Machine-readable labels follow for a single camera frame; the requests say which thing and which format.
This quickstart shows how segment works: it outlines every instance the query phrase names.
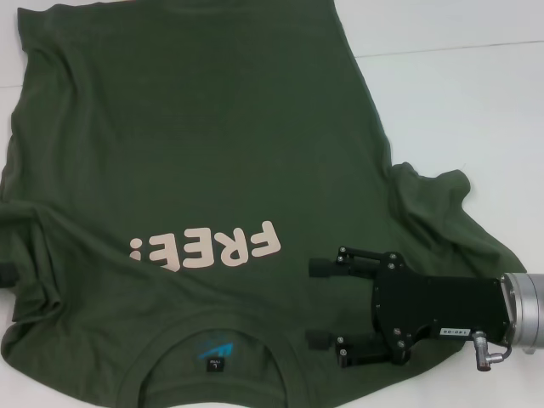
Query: white table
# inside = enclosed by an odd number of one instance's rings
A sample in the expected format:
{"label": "white table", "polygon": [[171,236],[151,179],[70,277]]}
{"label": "white table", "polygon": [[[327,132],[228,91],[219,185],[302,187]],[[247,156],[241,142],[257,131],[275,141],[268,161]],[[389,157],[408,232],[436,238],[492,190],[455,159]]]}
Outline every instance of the white table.
{"label": "white table", "polygon": [[[46,9],[54,3],[0,3],[0,145],[4,151],[25,64],[16,36],[15,10]],[[544,272],[540,260],[544,244],[544,2],[337,0],[337,8],[391,140],[394,162],[410,162],[429,177],[461,169],[473,186],[464,203],[466,211],[516,252],[529,272]],[[2,153],[0,166],[4,163]],[[0,292],[0,334],[10,323],[13,303],[11,295]],[[527,356],[514,350],[506,362],[480,373],[475,370],[473,346],[467,343],[461,353],[433,370],[346,406],[542,407],[543,367],[544,351]],[[0,361],[0,406],[90,405],[46,388]]]}

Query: metal cylinder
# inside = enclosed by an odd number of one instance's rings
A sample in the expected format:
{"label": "metal cylinder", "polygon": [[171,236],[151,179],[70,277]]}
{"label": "metal cylinder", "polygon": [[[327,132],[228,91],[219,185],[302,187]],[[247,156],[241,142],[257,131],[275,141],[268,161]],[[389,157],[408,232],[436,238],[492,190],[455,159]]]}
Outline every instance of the metal cylinder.
{"label": "metal cylinder", "polygon": [[502,290],[510,317],[507,342],[527,354],[544,349],[544,275],[505,274]]}
{"label": "metal cylinder", "polygon": [[487,338],[483,331],[473,333],[474,349],[476,350],[476,368],[478,371],[491,370],[490,362],[487,359]]}

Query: clothing label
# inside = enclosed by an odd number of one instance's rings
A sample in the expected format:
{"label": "clothing label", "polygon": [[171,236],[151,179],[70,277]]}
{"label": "clothing label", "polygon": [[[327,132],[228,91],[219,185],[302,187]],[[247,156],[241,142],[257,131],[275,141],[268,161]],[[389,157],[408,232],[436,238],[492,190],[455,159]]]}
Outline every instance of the clothing label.
{"label": "clothing label", "polygon": [[224,357],[210,357],[207,359],[208,372],[223,372]]}

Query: robotic arm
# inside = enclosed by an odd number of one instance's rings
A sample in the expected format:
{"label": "robotic arm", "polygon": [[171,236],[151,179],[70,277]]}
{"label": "robotic arm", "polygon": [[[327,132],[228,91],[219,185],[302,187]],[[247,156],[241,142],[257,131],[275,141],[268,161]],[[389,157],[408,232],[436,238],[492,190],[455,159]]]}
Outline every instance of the robotic arm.
{"label": "robotic arm", "polygon": [[[374,280],[374,333],[307,332],[311,349],[335,347],[341,367],[381,361],[402,365],[410,359],[412,346],[424,338],[473,341],[480,371],[504,361],[512,347],[527,354],[544,348],[544,275],[426,276],[411,270],[397,252],[345,246],[335,261],[310,259],[309,275]],[[489,354],[488,342],[507,350]]]}

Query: blue logo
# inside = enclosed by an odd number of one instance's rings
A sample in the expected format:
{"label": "blue logo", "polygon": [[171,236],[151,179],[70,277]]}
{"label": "blue logo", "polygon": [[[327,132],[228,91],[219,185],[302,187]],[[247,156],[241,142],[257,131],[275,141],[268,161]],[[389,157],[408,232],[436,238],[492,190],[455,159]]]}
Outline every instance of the blue logo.
{"label": "blue logo", "polygon": [[206,353],[202,353],[198,356],[199,359],[203,360],[210,355],[217,355],[218,357],[229,357],[232,354],[232,348],[234,347],[233,343],[223,344],[222,346],[212,348]]}

